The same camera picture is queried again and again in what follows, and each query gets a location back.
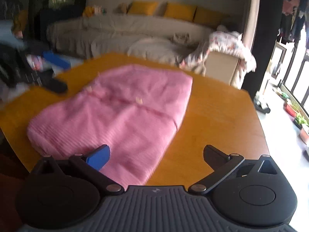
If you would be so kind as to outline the yellow plush toy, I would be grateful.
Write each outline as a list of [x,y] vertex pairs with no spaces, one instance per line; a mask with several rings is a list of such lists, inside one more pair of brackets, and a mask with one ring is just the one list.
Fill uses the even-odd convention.
[[106,9],[104,9],[101,6],[86,6],[84,11],[83,11],[83,17],[92,17],[92,16],[96,16],[96,15],[102,15],[106,13]]

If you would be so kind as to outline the yellow cushion right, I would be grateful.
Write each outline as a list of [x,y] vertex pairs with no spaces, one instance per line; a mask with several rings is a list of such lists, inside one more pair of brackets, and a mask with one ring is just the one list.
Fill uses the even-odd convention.
[[197,7],[193,23],[216,29],[221,22],[228,17],[228,14],[205,9],[203,7]]

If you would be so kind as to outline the crumpled beige cloth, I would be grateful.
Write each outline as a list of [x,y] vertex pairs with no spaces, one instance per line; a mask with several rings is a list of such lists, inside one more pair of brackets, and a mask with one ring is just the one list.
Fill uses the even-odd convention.
[[173,43],[176,44],[189,44],[191,42],[190,34],[189,33],[175,33],[172,38],[170,39]]

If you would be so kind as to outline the beige covered sofa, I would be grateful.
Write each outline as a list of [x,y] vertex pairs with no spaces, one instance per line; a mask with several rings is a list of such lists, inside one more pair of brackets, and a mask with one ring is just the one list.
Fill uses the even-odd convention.
[[[229,32],[224,26],[213,30],[171,18],[103,14],[50,24],[47,38],[54,50],[83,59],[115,52],[180,68],[180,62],[215,31]],[[173,43],[170,39],[175,33],[189,33],[191,42]],[[202,76],[239,89],[247,74],[240,70],[243,64],[243,60],[231,55],[211,52]]]

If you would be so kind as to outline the yellow cushion middle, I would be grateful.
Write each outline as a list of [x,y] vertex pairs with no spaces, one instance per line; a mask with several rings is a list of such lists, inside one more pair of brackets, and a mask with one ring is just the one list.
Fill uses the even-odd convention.
[[178,3],[167,3],[163,17],[192,22],[197,6]]

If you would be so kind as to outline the red plastic basin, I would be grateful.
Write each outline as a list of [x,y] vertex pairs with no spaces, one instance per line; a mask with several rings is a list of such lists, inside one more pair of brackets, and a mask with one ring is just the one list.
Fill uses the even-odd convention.
[[300,112],[299,110],[292,104],[285,102],[284,110],[293,118],[295,118]]

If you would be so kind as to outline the floral pink blanket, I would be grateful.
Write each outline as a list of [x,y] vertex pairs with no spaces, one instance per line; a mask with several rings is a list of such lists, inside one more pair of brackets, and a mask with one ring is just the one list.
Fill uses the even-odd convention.
[[197,48],[184,58],[179,67],[184,70],[193,71],[196,74],[206,74],[206,60],[211,52],[231,55],[244,61],[240,70],[244,73],[254,72],[257,67],[255,57],[250,49],[246,47],[238,32],[215,31],[208,38],[199,43]]

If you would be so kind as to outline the yellow cushion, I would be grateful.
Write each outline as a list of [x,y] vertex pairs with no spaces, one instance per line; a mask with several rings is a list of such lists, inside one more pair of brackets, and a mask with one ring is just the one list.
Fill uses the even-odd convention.
[[197,6],[178,3],[167,3],[163,17],[192,22]]
[[228,17],[228,14],[205,9],[203,7],[197,7],[193,23],[216,29],[221,22]]
[[133,1],[127,14],[152,16],[158,2]]

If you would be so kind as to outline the pink ribbed child's dress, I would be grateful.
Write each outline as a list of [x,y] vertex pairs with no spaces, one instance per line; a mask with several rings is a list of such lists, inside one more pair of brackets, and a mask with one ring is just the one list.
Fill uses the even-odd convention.
[[110,69],[41,111],[27,136],[41,155],[58,160],[108,145],[101,173],[125,188],[143,185],[181,127],[192,83],[181,71],[137,64]]

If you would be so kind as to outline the yellow cushion left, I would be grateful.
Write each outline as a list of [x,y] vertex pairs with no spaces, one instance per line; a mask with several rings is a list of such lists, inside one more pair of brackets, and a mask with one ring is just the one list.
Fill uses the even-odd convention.
[[158,2],[133,1],[127,14],[152,16]]

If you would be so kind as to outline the small green plant tray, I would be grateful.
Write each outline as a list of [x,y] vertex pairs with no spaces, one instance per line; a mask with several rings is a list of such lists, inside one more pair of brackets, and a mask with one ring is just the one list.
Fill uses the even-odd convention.
[[294,125],[296,125],[298,129],[302,129],[303,125],[308,126],[307,120],[300,113],[297,113],[297,115],[295,116],[293,120],[293,123]]

